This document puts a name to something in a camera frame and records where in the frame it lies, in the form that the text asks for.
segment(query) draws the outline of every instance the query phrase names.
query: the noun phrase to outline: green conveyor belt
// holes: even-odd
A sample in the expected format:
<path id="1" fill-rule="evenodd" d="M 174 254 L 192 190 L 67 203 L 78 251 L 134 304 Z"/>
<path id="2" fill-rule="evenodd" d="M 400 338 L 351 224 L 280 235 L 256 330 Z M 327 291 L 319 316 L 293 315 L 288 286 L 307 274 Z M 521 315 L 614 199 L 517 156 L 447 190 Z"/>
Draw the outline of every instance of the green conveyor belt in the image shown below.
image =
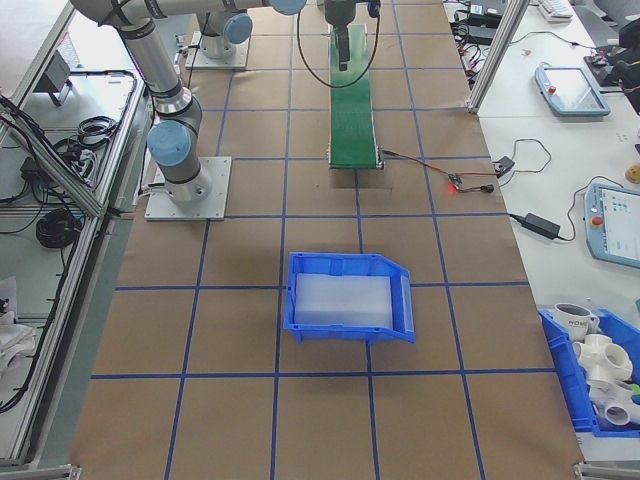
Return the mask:
<path id="1" fill-rule="evenodd" d="M 369 62 L 364 25 L 349 26 L 351 60 L 349 68 L 338 70 L 338 55 L 333 35 L 330 46 L 331 84 L 345 85 L 355 80 Z M 331 89 L 331 168 L 382 168 L 373 130 L 369 72 L 346 88 Z"/>

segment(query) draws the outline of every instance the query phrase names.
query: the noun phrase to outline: white pipe fitting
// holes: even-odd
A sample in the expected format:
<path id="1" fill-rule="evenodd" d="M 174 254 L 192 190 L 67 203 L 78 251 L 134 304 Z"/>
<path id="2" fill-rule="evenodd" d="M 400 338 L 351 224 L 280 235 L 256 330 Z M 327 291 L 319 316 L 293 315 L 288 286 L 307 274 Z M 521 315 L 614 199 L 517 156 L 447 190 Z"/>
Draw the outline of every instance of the white pipe fitting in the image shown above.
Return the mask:
<path id="1" fill-rule="evenodd" d="M 624 382 L 599 383 L 591 386 L 589 399 L 596 406 L 598 416 L 613 425 L 640 424 L 640 405 L 632 397 L 633 388 Z"/>
<path id="2" fill-rule="evenodd" d="M 587 335 L 584 343 L 573 342 L 573 351 L 587 374 L 589 385 L 613 384 L 631 377 L 633 364 L 629 355 L 606 335 Z"/>

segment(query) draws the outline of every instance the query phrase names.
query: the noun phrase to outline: floor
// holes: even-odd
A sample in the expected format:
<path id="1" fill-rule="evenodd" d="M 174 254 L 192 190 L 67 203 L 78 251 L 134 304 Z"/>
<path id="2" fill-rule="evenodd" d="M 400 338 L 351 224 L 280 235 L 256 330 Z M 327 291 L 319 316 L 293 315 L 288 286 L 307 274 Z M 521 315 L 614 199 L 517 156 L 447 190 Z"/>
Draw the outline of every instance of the floor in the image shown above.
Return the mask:
<path id="1" fill-rule="evenodd" d="M 574 478 L 500 193 L 451 193 L 408 160 L 330 171 L 329 91 L 292 48 L 294 19 L 250 13 L 248 70 L 192 78 L 200 155 L 234 157 L 227 218 L 149 223 L 139 205 L 70 461 L 91 480 Z M 326 75 L 321 10 L 301 21 Z M 381 146 L 492 171 L 441 3 L 383 4 L 371 82 Z M 292 251 L 407 267 L 416 343 L 295 343 L 280 328 Z"/>

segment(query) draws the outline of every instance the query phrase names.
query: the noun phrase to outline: screen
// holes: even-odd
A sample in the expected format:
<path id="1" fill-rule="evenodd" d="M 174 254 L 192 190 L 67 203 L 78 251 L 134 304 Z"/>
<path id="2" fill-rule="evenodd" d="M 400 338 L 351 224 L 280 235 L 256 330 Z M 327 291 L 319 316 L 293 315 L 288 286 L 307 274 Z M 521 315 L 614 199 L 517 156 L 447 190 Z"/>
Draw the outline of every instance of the screen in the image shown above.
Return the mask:
<path id="1" fill-rule="evenodd" d="M 600 189 L 604 216 L 604 250 L 640 260 L 640 195 Z"/>
<path id="2" fill-rule="evenodd" d="M 600 110 L 602 104 L 580 69 L 548 69 L 545 74 L 556 87 L 555 101 L 564 110 Z"/>

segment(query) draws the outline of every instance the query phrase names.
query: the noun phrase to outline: blue plastic bin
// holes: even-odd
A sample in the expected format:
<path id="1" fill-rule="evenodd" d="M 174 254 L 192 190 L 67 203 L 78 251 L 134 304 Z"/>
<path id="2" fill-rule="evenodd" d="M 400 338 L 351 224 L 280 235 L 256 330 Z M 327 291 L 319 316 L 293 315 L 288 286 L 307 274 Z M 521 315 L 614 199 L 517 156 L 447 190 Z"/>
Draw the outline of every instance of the blue plastic bin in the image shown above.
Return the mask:
<path id="1" fill-rule="evenodd" d="M 389 277 L 393 330 L 349 325 L 297 325 L 295 318 L 296 280 L 300 273 Z M 414 343 L 415 332 L 411 310 L 409 271 L 382 255 L 290 253 L 283 327 L 291 332 L 297 342 L 302 342 L 307 338 L 336 338 L 366 340 L 368 342 L 405 340 Z"/>
<path id="2" fill-rule="evenodd" d="M 544 334 L 556 366 L 564 399 L 576 432 L 591 432 L 596 437 L 640 438 L 640 426 L 601 425 L 589 400 L 589 387 L 584 371 L 578 365 L 572 342 L 567 331 L 553 320 L 553 310 L 540 310 Z M 595 310 L 600 317 L 602 332 L 614 343 L 624 348 L 634 365 L 633 381 L 638 383 L 640 375 L 640 330 L 620 320 L 608 310 Z"/>

